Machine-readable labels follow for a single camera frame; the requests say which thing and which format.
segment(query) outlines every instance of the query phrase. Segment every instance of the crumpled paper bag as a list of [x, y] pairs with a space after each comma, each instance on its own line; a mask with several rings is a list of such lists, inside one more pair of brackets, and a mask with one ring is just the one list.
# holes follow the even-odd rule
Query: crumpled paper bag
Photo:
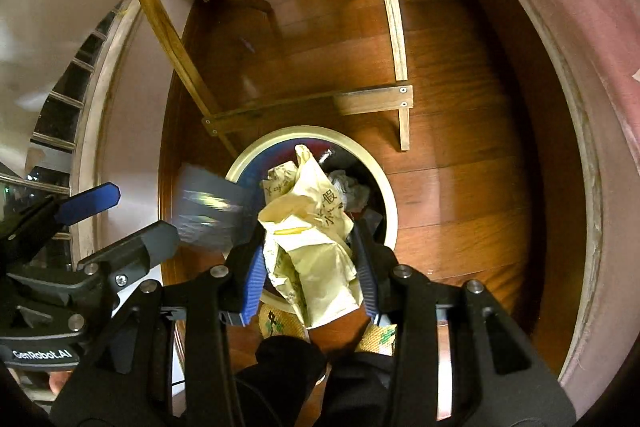
[[296, 146], [296, 156], [297, 168], [279, 165], [262, 182], [267, 206], [258, 220], [271, 282], [300, 321], [317, 328], [359, 308], [362, 292], [345, 243], [353, 221], [309, 149]]

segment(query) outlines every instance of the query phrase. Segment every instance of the person's foot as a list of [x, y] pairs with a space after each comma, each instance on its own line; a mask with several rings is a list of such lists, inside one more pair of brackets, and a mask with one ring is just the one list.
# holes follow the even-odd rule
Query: person's foot
[[309, 334], [293, 313], [287, 313], [263, 304], [258, 314], [260, 333], [264, 339], [285, 335], [309, 342]]
[[396, 325], [379, 327], [369, 324], [356, 346], [356, 353], [378, 353], [392, 356], [396, 349]]

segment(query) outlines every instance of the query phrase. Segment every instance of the cream-colored rim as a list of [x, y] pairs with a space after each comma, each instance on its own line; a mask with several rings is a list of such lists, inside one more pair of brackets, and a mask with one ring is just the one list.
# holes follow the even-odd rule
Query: cream-colored rim
[[[398, 238], [398, 207], [396, 206], [396, 198], [394, 197], [394, 192], [391, 189], [389, 180], [386, 178], [385, 172], [382, 170], [382, 167], [380, 167], [378, 162], [376, 162], [375, 158], [373, 158], [373, 156], [370, 155], [362, 145], [342, 133], [315, 125], [297, 125], [271, 132], [253, 142], [241, 153], [241, 155], [238, 156], [234, 164], [231, 165], [229, 172], [226, 174], [226, 179], [232, 182], [237, 182], [240, 178], [240, 174], [242, 174], [249, 163], [251, 163], [258, 154], [272, 145], [276, 145], [276, 143], [296, 138], [316, 138], [335, 143], [356, 156], [356, 158], [360, 160], [367, 169], [369, 169], [380, 188], [380, 193], [382, 194], [382, 199], [385, 203], [386, 235], [384, 244], [393, 250], [396, 247], [396, 239]], [[262, 292], [260, 300], [283, 311], [293, 311], [285, 299], [279, 298], [267, 291]]]

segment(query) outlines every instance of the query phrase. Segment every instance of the black pants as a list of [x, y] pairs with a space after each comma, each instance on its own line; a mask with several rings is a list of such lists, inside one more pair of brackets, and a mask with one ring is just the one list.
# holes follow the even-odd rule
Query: black pants
[[[326, 359], [315, 344], [293, 337], [260, 343], [256, 365], [236, 374], [246, 427], [293, 427]], [[382, 423], [393, 358], [354, 353], [336, 363], [315, 427], [376, 427]]]

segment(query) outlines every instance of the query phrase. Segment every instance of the screw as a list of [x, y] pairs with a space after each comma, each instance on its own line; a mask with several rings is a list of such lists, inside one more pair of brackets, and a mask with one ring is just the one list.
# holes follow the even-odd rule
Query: screw
[[69, 329], [71, 331], [80, 331], [82, 328], [84, 328], [84, 317], [82, 317], [82, 315], [79, 313], [74, 313], [69, 317], [66, 325], [69, 326]]
[[218, 264], [217, 266], [212, 267], [211, 270], [209, 270], [209, 273], [212, 277], [220, 279], [221, 277], [226, 277], [229, 273], [229, 269], [223, 264]]
[[89, 263], [84, 267], [84, 273], [87, 275], [93, 275], [98, 271], [98, 263]]
[[154, 279], [147, 279], [140, 283], [140, 291], [142, 291], [142, 293], [153, 293], [156, 291], [156, 288], [158, 288], [158, 281]]
[[478, 279], [471, 279], [466, 283], [466, 289], [477, 295], [484, 291], [484, 285]]
[[406, 279], [407, 277], [411, 277], [411, 274], [414, 270], [407, 266], [406, 264], [399, 264], [394, 268], [394, 275], [396, 277], [400, 277], [401, 279]]

